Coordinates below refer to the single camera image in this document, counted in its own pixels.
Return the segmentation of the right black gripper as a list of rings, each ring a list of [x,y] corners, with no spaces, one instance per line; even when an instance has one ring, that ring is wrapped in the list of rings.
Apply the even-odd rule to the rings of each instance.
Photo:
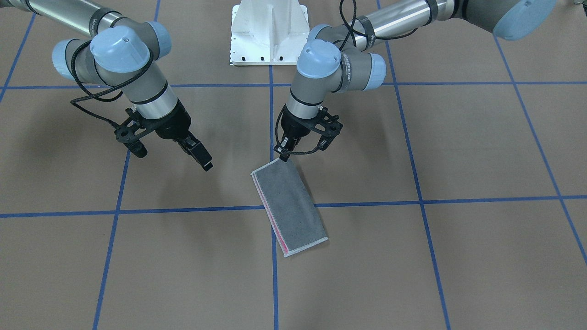
[[[174,140],[189,156],[192,156],[204,171],[212,169],[212,156],[206,147],[189,131],[191,117],[180,100],[172,112],[163,119],[166,121],[156,130],[156,134],[167,140]]]

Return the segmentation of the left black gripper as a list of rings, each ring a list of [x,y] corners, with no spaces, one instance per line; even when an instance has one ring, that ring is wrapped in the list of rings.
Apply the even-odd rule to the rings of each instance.
[[[283,136],[282,140],[276,140],[275,152],[280,154],[279,159],[281,161],[287,162],[291,154],[312,154],[317,152],[317,148],[308,152],[294,152],[294,148],[298,145],[301,138],[307,136],[315,128],[316,123],[314,119],[301,119],[296,117],[289,111],[285,104],[277,117],[275,134],[277,134],[279,125],[283,129]]]

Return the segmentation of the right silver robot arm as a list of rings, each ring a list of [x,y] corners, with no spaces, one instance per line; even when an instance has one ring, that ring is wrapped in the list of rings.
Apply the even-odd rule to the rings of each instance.
[[[145,157],[141,138],[155,132],[176,142],[205,171],[212,168],[210,153],[189,131],[191,117],[156,63],[172,48],[161,23],[139,23],[89,0],[3,0],[1,6],[48,17],[87,36],[60,41],[52,51],[53,65],[85,92],[71,101],[75,107],[90,99],[128,98],[132,106],[123,123],[93,117],[111,125],[116,140],[132,154]]]

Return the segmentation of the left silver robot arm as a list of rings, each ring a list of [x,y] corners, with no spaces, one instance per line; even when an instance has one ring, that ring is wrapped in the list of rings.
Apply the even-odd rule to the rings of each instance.
[[[386,62],[369,52],[373,46],[453,18],[498,38],[518,40],[535,31],[555,4],[554,0],[401,0],[364,16],[343,17],[337,27],[313,27],[298,56],[289,98],[277,117],[282,136],[275,152],[281,161],[288,161],[310,132],[320,135],[313,153],[328,148],[343,126],[323,106],[327,94],[373,90],[385,80]]]

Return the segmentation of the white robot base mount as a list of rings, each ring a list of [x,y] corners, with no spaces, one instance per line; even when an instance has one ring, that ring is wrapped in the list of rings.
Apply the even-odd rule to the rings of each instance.
[[[307,6],[297,0],[242,0],[231,13],[230,65],[296,65],[310,33]]]

